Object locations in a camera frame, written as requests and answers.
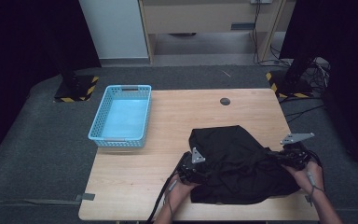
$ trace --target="white cabinet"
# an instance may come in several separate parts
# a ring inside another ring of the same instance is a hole
[[[100,59],[148,59],[138,0],[79,0]]]
[[[257,32],[257,51],[267,59],[275,31],[285,31],[296,0],[251,4],[251,0],[140,0],[148,37],[177,33]]]

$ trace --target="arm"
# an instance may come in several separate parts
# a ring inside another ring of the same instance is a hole
[[[171,223],[173,215],[175,214],[181,203],[190,194],[190,191],[197,185],[186,185],[182,183],[178,175],[175,175],[168,186],[169,189],[165,192],[165,204],[162,205],[162,208],[159,211],[159,214],[154,221],[154,224]]]
[[[324,194],[322,167],[313,161],[310,161],[307,167],[301,171],[288,166],[283,167],[295,178],[297,184],[310,195],[322,224],[342,223],[333,205]],[[314,186],[316,187],[313,190],[312,184],[307,177],[307,172],[311,173],[313,177]]]

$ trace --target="yellow and black hazard tape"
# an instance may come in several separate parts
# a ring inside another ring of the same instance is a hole
[[[92,95],[92,93],[94,92],[95,86],[97,85],[98,82],[98,77],[93,77],[91,83],[89,84],[89,88],[87,90],[87,93],[84,96],[79,96],[79,97],[59,97],[59,98],[55,98],[54,102],[66,102],[66,103],[70,103],[70,102],[76,102],[76,101],[88,101]]]
[[[275,95],[277,97],[281,97],[281,98],[286,98],[286,97],[302,97],[302,98],[313,97],[313,94],[311,92],[281,93],[281,92],[279,92],[278,87],[277,87],[275,81],[272,78],[272,74],[271,73],[266,73],[266,77],[267,77],[267,80],[268,80],[268,83],[269,83],[271,89],[275,92]]]

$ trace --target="metal bracket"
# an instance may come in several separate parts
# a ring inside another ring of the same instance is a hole
[[[199,153],[199,151],[193,147],[192,153],[191,153],[191,162],[193,164],[204,162],[205,158]]]
[[[271,4],[272,0],[251,0],[251,4]]]
[[[83,193],[83,194],[77,194],[75,196],[75,201],[77,202],[81,202],[82,200],[94,201],[94,198],[95,198],[95,194]]]
[[[285,138],[283,138],[281,145],[293,144],[308,138],[312,138],[313,136],[315,136],[314,133],[289,133]]]

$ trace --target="white wall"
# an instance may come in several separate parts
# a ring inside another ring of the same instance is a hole
[[[148,58],[138,0],[79,0],[100,59]]]

